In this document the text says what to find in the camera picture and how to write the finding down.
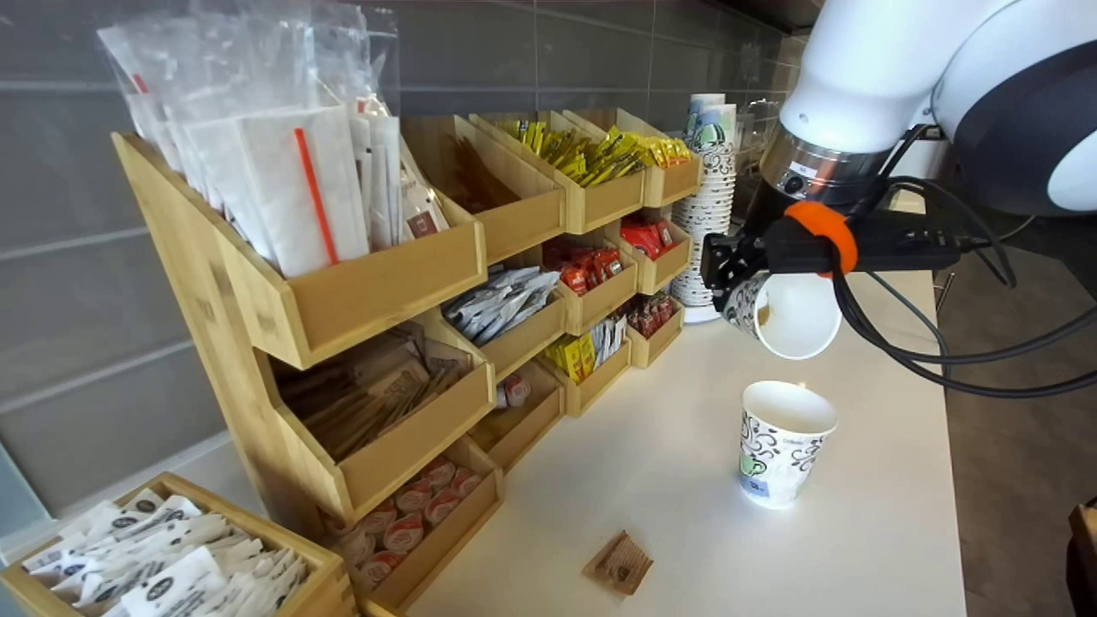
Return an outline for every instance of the gray wall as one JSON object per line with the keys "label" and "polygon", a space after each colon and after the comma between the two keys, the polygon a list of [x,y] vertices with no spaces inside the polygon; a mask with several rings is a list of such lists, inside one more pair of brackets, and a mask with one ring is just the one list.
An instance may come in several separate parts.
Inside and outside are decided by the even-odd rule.
{"label": "gray wall", "polygon": [[[94,26],[142,0],[0,0],[0,443],[64,507],[223,428],[107,134],[128,126]],[[392,3],[402,109],[764,97],[781,33],[705,0]]]}

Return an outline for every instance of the white paper cup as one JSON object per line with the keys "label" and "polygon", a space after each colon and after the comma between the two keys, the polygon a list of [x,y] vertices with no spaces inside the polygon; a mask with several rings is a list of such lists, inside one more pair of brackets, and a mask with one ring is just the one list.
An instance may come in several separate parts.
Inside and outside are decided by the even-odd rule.
{"label": "white paper cup", "polygon": [[817,391],[784,381],[748,385],[737,462],[745,494],[760,507],[791,507],[834,428],[838,411]]}
{"label": "white paper cup", "polygon": [[729,316],[784,359],[821,356],[844,325],[834,287],[821,275],[752,278],[729,295]]}

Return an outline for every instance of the packaged food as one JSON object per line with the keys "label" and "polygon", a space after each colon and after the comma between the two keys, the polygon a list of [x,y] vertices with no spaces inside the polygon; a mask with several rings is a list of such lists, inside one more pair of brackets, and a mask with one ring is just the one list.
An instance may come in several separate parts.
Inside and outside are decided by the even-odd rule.
{"label": "packaged food", "polygon": [[364,562],[358,562],[350,573],[352,573],[352,582],[359,582],[364,589],[377,589],[398,565],[402,565],[398,556],[373,551]]}
{"label": "packaged food", "polygon": [[373,539],[373,544],[381,542],[383,526],[396,523],[402,518],[402,509],[396,502],[381,502],[377,509],[372,509],[359,523],[359,530],[366,539]]}
{"label": "packaged food", "polygon": [[518,370],[518,372],[511,372],[508,381],[497,385],[497,391],[494,391],[494,409],[497,409],[497,411],[526,409],[527,395],[530,395],[530,385],[527,385],[527,377]]}
{"label": "packaged food", "polygon": [[420,482],[429,485],[429,490],[442,490],[442,485],[453,482],[453,475],[456,475],[456,462],[436,458],[436,462],[420,475]]}
{"label": "packaged food", "polygon": [[622,219],[622,238],[637,247],[649,261],[660,261],[677,247],[671,225],[656,212],[630,212]]}
{"label": "packaged food", "polygon": [[481,481],[482,481],[481,473],[458,465],[456,475],[453,475],[453,490],[456,490],[458,495],[471,495],[471,494],[481,485]]}
{"label": "packaged food", "polygon": [[575,385],[588,381],[598,367],[589,334],[564,334],[546,350],[546,356]]}
{"label": "packaged food", "polygon": [[677,301],[665,291],[626,306],[626,325],[640,334],[656,334],[671,316]]}
{"label": "packaged food", "polygon": [[442,309],[447,323],[453,323],[476,346],[497,338],[501,331],[520,325],[535,311],[542,311],[554,287],[554,269],[542,268],[501,268],[487,285],[458,295]]}
{"label": "packaged food", "polygon": [[313,370],[273,367],[289,409],[345,458],[473,370],[473,356],[406,323]]}
{"label": "packaged food", "polygon": [[560,269],[560,282],[575,295],[593,291],[625,269],[622,250],[602,238],[554,235],[542,250],[546,268]]}
{"label": "packaged food", "polygon": [[431,494],[429,494],[429,490],[406,485],[406,490],[398,494],[398,509],[402,509],[402,514],[421,514],[429,502],[431,502]]}
{"label": "packaged food", "polygon": [[442,490],[442,494],[429,502],[426,520],[429,520],[429,523],[442,523],[442,520],[458,507],[458,499],[463,499],[463,494]]}
{"label": "packaged food", "polygon": [[560,130],[542,119],[504,119],[497,126],[575,183],[607,183],[640,166],[640,145],[622,130],[593,139],[581,130]]}
{"label": "packaged food", "polygon": [[188,495],[142,490],[124,507],[100,502],[25,567],[77,612],[273,612],[304,565],[207,514]]}
{"label": "packaged food", "polygon": [[415,551],[415,544],[421,542],[426,526],[421,526],[421,514],[406,514],[398,518],[396,523],[389,523],[381,544],[392,551],[392,556],[408,556]]}
{"label": "packaged food", "polygon": [[625,325],[625,316],[612,316],[589,327],[598,367],[602,367],[625,346]]}

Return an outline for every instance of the white table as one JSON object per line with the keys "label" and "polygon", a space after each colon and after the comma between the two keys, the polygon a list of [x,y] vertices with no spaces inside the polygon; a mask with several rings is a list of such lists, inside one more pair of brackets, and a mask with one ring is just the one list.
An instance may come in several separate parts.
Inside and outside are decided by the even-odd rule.
{"label": "white table", "polygon": [[[928,275],[893,282],[932,316]],[[853,287],[889,334],[937,350],[876,282]],[[760,377],[804,381],[839,409],[794,509],[760,509],[733,482],[740,391]],[[584,575],[616,530],[656,558],[636,595]],[[728,323],[693,325],[653,370],[550,428],[412,612],[962,612],[943,391],[848,325],[809,364],[784,364]]]}

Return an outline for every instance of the wooden crate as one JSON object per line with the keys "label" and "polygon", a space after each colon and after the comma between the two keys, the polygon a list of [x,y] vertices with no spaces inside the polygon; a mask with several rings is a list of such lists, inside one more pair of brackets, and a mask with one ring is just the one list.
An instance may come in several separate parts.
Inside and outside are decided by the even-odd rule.
{"label": "wooden crate", "polygon": [[304,468],[313,499],[321,507],[321,518],[335,523],[359,520],[494,409],[494,370],[482,364],[481,350],[439,311],[429,311],[420,323],[429,338],[458,346],[476,367],[345,458],[333,458],[273,391],[278,422],[271,428],[280,431],[285,458],[292,458],[294,468]]}
{"label": "wooden crate", "polygon": [[630,295],[637,295],[640,287],[637,275],[640,268],[625,261],[625,269],[589,287],[588,295],[575,295],[574,287],[564,285],[564,299],[568,309],[566,331],[584,334],[589,325],[613,316]]}
{"label": "wooden crate", "polygon": [[668,229],[677,235],[677,247],[660,254],[656,261],[630,247],[626,238],[622,238],[622,247],[630,254],[630,261],[637,262],[637,278],[640,278],[640,295],[660,295],[671,285],[671,278],[687,275],[690,269],[690,250],[693,250],[693,238],[684,225],[677,225],[668,219]]}
{"label": "wooden crate", "polygon": [[535,156],[511,134],[497,130],[494,119],[508,119],[508,116],[471,116],[471,122],[476,122],[482,134],[490,134],[511,155],[518,155],[527,164],[535,164],[542,175],[550,175],[566,190],[566,201],[564,201],[564,229],[566,233],[589,233],[589,229],[612,225],[613,219],[640,210],[646,175],[626,175],[626,179],[613,179],[613,181],[598,183],[598,187],[584,187],[568,175],[564,175],[560,166],[552,166],[542,156]]}
{"label": "wooden crate", "polygon": [[450,199],[442,210],[453,229],[289,282],[144,139],[118,134],[115,148],[144,219],[166,233],[214,235],[220,254],[207,261],[215,268],[215,295],[240,309],[252,346],[300,370],[487,282],[482,225]]}
{"label": "wooden crate", "polygon": [[[147,490],[169,495],[188,495],[196,507],[211,514],[223,514],[237,526],[252,530],[261,539],[268,549],[289,549],[304,562],[304,578],[301,587],[280,604],[280,617],[304,617],[304,612],[333,612],[333,617],[350,617],[358,610],[358,595],[350,589],[350,575],[344,567],[344,558],[321,544],[313,544],[310,539],[285,530],[265,518],[254,518],[240,509],[237,502],[183,481],[183,475],[159,475],[147,482]],[[28,610],[28,612],[47,612],[47,617],[78,617],[64,599],[59,599],[52,589],[46,589],[37,578],[30,578],[20,565],[11,565],[0,573],[6,582],[11,595]]]}
{"label": "wooden crate", "polygon": [[637,327],[626,327],[626,359],[630,367],[653,367],[684,331],[684,306],[677,316],[649,338]]}
{"label": "wooden crate", "polygon": [[581,385],[546,359],[546,370],[552,370],[552,377],[564,385],[566,415],[584,415],[589,399],[598,399],[626,367],[630,367],[626,341]]}
{"label": "wooden crate", "polygon": [[450,457],[487,475],[373,591],[359,589],[359,604],[373,617],[406,612],[501,502],[504,475],[473,443],[456,443]]}
{"label": "wooden crate", "polygon": [[453,194],[453,187],[463,183],[458,145],[466,145],[476,151],[482,166],[518,194],[514,201],[473,212],[473,219],[482,221],[487,262],[530,250],[564,233],[564,187],[487,130],[463,116],[447,116],[406,119],[406,138],[436,187]]}
{"label": "wooden crate", "polygon": [[511,468],[550,425],[564,415],[566,395],[552,370],[540,359],[526,364],[520,372],[530,385],[526,409],[490,411],[471,437],[504,468]]}
{"label": "wooden crate", "polygon": [[[636,130],[636,134],[649,134],[649,138],[665,138],[661,130],[656,130],[653,122],[646,122],[640,116],[636,116],[626,109],[581,109],[581,113],[566,109],[564,116],[574,122],[593,122],[599,130],[622,126],[622,130]],[[671,164],[646,166],[646,205],[665,210],[665,205],[684,201],[693,190],[701,190],[701,156],[696,155],[671,159]]]}
{"label": "wooden crate", "polygon": [[481,353],[494,367],[494,377],[504,381],[520,364],[540,356],[552,338],[560,338],[566,325],[568,325],[568,306],[566,306],[566,295],[554,291],[540,316],[490,338],[487,346],[481,346]]}

